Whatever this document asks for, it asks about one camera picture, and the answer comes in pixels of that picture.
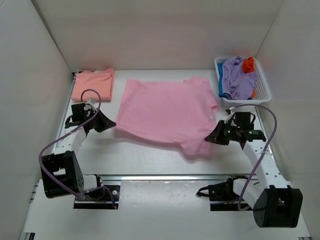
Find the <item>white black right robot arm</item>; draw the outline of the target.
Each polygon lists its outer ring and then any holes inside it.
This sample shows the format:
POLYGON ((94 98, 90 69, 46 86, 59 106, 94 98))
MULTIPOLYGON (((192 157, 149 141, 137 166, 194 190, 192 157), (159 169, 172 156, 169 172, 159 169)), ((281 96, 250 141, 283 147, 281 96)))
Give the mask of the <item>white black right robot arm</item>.
POLYGON ((301 191, 291 187, 281 174, 268 151, 267 138, 254 128, 255 115, 232 110, 227 113, 227 119, 220 120, 205 140, 223 146, 239 143, 253 169, 247 179, 226 185, 224 195, 229 200, 244 200, 260 228, 295 228, 303 202, 301 191))

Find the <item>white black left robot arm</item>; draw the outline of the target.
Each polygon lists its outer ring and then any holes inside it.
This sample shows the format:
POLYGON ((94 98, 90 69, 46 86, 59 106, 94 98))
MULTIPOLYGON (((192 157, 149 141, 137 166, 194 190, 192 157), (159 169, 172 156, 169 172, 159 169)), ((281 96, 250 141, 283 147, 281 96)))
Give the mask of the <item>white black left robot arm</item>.
POLYGON ((93 199, 104 195, 105 187, 100 177, 83 175, 77 153, 91 130, 102 133, 116 126, 93 103, 77 103, 71 106, 71 115, 64 123, 64 136, 55 149, 47 155, 41 154, 40 167, 44 193, 52 199, 74 195, 82 199, 89 194, 93 199))

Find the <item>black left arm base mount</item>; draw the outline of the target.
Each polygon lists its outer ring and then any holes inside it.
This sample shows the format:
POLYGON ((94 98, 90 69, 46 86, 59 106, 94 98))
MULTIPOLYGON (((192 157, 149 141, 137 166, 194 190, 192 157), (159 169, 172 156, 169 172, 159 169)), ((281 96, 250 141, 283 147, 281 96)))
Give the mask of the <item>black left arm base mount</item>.
POLYGON ((73 208, 82 210, 117 210, 119 208, 121 181, 102 175, 83 175, 84 199, 76 197, 73 208))

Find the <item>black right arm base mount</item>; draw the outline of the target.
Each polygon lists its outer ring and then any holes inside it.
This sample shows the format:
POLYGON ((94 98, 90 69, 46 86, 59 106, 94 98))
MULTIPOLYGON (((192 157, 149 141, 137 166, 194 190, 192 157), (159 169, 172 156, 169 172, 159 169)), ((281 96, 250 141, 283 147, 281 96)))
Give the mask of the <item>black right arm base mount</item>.
POLYGON ((227 179, 212 181, 201 187, 196 196, 208 198, 211 212, 238 211, 239 195, 234 193, 233 186, 236 180, 246 180, 246 175, 231 175, 227 179))

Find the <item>pink t-shirt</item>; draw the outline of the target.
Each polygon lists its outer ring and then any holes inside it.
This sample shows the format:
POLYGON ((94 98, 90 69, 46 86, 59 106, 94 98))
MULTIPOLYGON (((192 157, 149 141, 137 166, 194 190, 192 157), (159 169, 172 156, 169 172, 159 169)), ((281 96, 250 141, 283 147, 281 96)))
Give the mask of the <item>pink t-shirt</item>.
POLYGON ((178 146, 188 156, 210 155, 205 138, 217 125, 219 104, 207 78, 126 82, 116 128, 159 145, 178 146))

